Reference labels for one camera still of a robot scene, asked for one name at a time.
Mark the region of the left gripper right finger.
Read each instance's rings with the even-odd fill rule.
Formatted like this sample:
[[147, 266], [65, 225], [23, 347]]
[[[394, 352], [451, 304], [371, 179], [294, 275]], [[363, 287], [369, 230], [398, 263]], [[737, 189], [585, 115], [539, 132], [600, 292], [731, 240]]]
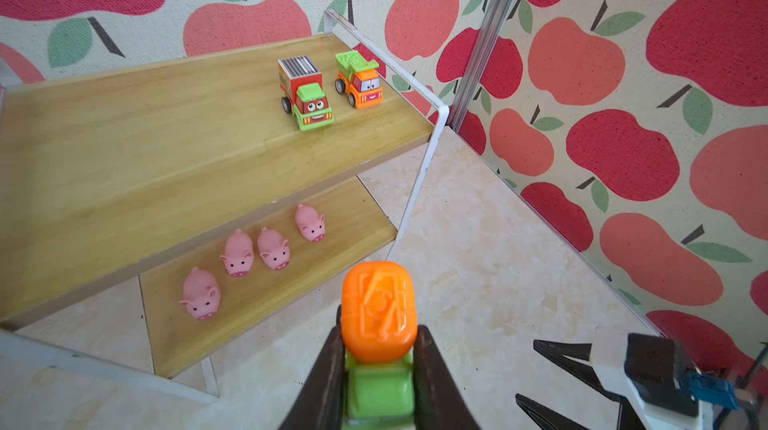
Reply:
[[415, 428], [479, 429], [426, 325], [413, 347]]

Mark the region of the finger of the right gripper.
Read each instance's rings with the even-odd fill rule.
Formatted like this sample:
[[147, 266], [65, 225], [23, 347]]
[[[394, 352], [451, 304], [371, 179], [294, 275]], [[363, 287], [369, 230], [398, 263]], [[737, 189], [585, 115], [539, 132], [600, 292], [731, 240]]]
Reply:
[[562, 343], [536, 339], [533, 349], [592, 390], [613, 402], [621, 397], [603, 388], [597, 374], [589, 365], [592, 345], [590, 343]]
[[[587, 427], [561, 415], [560, 413], [522, 395], [516, 394], [517, 405], [543, 430], [588, 430]], [[618, 430], [644, 430], [645, 426], [632, 408], [630, 402], [622, 397], [618, 400]]]

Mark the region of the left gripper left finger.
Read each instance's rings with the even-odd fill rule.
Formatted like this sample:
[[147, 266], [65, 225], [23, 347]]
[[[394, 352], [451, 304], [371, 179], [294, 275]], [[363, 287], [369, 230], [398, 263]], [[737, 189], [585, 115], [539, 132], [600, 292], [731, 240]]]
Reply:
[[341, 335], [341, 306], [302, 390], [279, 429], [335, 429], [343, 424], [345, 346]]

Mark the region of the orange toy car with eyes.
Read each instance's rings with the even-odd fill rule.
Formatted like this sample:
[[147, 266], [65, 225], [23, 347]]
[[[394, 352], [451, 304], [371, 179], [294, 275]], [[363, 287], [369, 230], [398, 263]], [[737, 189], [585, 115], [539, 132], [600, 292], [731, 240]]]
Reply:
[[363, 262], [346, 275], [338, 316], [345, 346], [344, 429], [399, 429], [414, 422], [414, 285], [390, 261]]

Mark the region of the wooden two-tier shelf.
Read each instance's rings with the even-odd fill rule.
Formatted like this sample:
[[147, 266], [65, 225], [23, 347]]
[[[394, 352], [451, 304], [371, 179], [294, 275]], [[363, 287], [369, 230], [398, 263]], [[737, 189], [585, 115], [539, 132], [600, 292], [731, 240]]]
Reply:
[[301, 132], [278, 108], [277, 62], [308, 54], [330, 71], [338, 30], [314, 37], [1, 91], [1, 355], [209, 404], [218, 388], [200, 351], [198, 390], [24, 336], [22, 329], [388, 159], [437, 147], [430, 122], [390, 93], [374, 110], [331, 97], [336, 121]]

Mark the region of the yellow green toy car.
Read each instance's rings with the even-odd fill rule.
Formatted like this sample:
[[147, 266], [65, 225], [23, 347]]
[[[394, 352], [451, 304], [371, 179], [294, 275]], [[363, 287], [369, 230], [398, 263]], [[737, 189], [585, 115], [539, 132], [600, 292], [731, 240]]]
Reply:
[[283, 110], [301, 131], [332, 124], [335, 119], [322, 85], [322, 73], [306, 55], [278, 61]]

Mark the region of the orange green toy car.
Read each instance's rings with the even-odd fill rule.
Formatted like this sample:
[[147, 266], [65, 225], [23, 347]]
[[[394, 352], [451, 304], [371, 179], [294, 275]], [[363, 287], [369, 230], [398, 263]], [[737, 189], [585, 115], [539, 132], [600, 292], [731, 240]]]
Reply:
[[338, 69], [336, 91], [345, 95], [353, 108], [367, 108], [383, 100], [377, 61], [367, 60], [356, 50], [339, 53], [335, 60]]

